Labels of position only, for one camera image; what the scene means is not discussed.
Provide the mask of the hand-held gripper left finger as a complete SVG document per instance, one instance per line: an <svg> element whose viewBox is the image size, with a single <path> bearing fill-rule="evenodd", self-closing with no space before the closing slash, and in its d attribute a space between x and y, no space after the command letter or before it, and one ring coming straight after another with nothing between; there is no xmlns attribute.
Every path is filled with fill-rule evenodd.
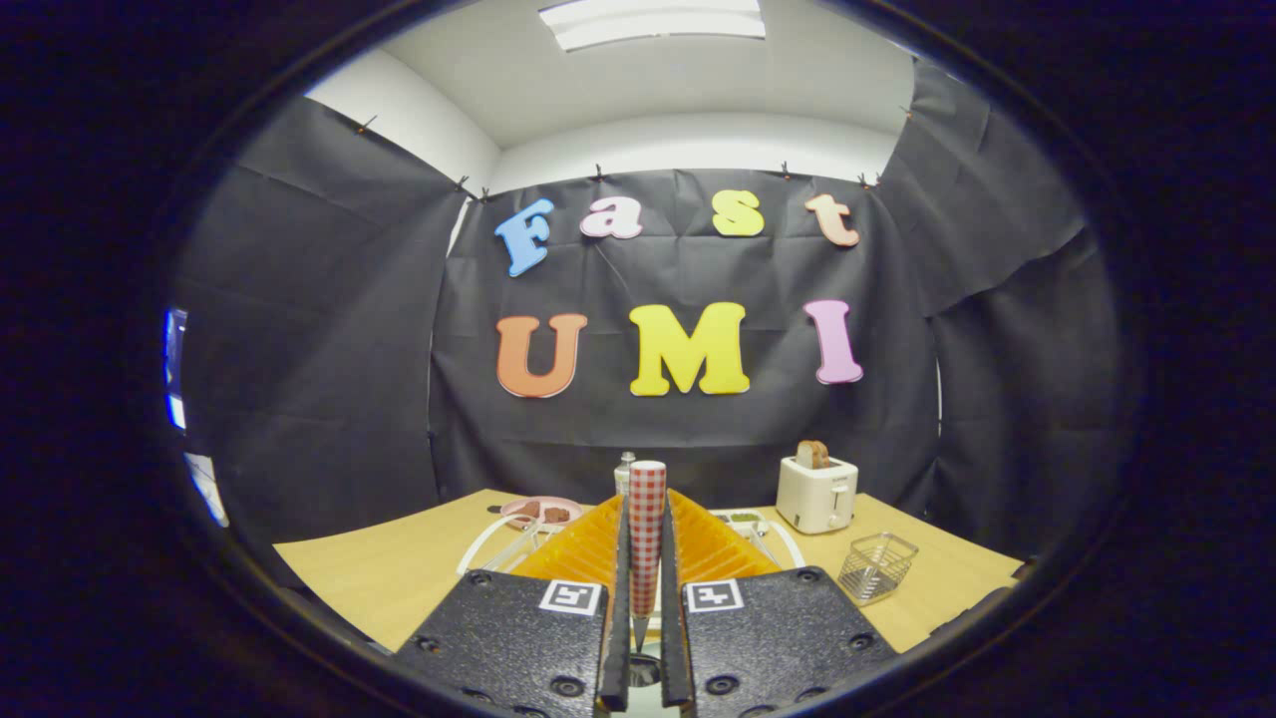
<svg viewBox="0 0 1276 718"><path fill-rule="evenodd" d="M628 506L616 496L510 573L470 569L396 661L530 717L605 717L629 698Z"/></svg>

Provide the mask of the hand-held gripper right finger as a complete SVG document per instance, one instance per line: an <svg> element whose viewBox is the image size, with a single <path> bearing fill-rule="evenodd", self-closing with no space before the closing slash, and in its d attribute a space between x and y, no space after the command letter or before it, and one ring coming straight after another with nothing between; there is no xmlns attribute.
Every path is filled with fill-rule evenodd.
<svg viewBox="0 0 1276 718"><path fill-rule="evenodd" d="M662 539L662 698L681 715L789 709L896 661L824 569L777 568L676 491Z"/></svg>

